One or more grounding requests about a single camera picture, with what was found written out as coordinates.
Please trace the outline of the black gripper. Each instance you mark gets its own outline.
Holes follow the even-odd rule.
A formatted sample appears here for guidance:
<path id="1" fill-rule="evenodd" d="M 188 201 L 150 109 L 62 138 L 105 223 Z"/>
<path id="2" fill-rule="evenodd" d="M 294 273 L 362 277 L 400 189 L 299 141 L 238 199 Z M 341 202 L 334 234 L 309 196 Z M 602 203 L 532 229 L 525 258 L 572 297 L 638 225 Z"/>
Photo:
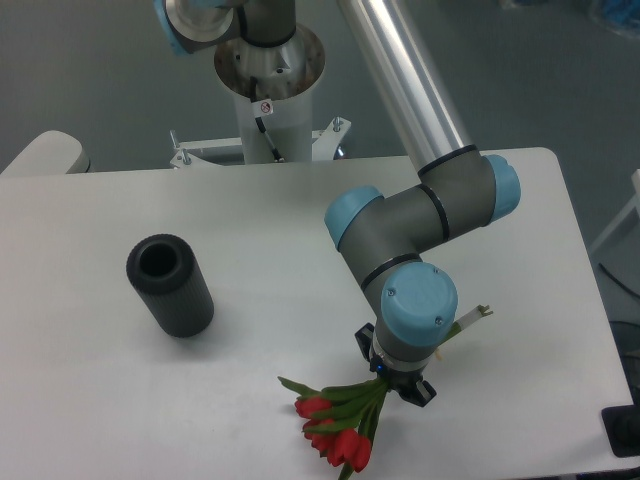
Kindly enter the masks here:
<path id="1" fill-rule="evenodd" d="M 362 326 L 354 336 L 369 370 L 386 380 L 389 390 L 416 406 L 426 406 L 435 397 L 435 389 L 423 378 L 429 357 L 414 362 L 396 359 L 382 348 L 371 323 Z"/>

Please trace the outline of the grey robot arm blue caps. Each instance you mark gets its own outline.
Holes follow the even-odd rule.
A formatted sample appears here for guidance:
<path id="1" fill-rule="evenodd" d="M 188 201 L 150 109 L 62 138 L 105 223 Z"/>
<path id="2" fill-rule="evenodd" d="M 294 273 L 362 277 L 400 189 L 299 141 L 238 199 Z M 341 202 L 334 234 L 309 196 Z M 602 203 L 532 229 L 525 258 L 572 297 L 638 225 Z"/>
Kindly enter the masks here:
<path id="1" fill-rule="evenodd" d="M 219 80 L 239 102 L 245 160 L 309 160 L 319 148 L 301 102 L 324 70 L 316 36 L 292 1 L 158 1 L 179 55 L 213 48 Z M 375 313 L 356 335 L 371 370 L 406 402 L 434 390 L 423 370 L 453 330 L 450 277 L 422 259 L 436 246 L 508 215 L 516 171 L 470 140 L 402 1 L 343 1 L 341 12 L 372 73 L 419 182 L 392 196 L 363 186 L 328 207 L 332 241 Z"/>

